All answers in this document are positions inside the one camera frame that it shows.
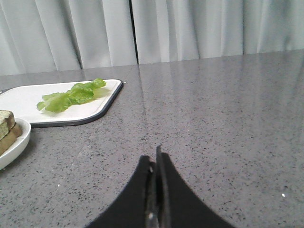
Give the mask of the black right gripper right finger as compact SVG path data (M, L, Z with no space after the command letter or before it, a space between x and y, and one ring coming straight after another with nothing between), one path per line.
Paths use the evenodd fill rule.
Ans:
M169 155L156 148L156 192L161 228L232 228L190 189Z

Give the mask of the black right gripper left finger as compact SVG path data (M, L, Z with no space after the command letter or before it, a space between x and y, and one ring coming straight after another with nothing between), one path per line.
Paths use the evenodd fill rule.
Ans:
M88 228L157 227L154 163L141 156L129 182L115 201Z

